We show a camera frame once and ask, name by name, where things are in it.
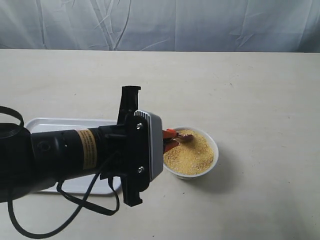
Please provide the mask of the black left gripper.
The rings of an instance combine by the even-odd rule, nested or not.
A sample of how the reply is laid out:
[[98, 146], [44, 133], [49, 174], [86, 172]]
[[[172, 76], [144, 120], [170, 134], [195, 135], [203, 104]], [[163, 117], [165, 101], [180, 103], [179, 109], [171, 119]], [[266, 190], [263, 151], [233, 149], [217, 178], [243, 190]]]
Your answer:
[[[74, 176], [96, 174], [101, 169], [104, 179], [117, 176], [131, 179], [135, 176], [135, 130], [132, 126], [99, 126], [75, 130]], [[163, 139], [174, 139], [178, 133], [168, 128]], [[163, 143], [167, 153], [179, 145], [178, 141]]]

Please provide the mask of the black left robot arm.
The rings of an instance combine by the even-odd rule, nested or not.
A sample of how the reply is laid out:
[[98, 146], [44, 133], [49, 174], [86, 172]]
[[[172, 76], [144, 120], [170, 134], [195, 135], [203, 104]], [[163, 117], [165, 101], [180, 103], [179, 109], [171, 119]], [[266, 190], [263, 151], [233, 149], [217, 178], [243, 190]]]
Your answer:
[[13, 123], [0, 126], [0, 200], [8, 202], [60, 181], [93, 174], [120, 177], [123, 201], [141, 204], [140, 193], [163, 170], [174, 135], [146, 121], [81, 130], [31, 133]]

